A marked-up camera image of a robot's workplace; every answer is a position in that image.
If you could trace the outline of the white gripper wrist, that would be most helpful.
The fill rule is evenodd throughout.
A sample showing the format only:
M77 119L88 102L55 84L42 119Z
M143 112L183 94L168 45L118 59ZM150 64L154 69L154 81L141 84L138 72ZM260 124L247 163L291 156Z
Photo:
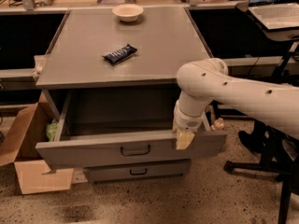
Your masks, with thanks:
M190 101L184 104L176 101L174 108L173 131L177 131L176 149L186 149L191 144L194 133L203 123L206 103Z

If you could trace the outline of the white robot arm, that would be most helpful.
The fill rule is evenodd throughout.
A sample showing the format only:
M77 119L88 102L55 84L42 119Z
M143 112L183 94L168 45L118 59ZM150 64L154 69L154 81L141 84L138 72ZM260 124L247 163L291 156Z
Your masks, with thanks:
M289 84L230 77L221 59L182 65L177 73L181 89L174 109L177 149L187 148L204 124L207 106L218 101L299 139L299 88Z

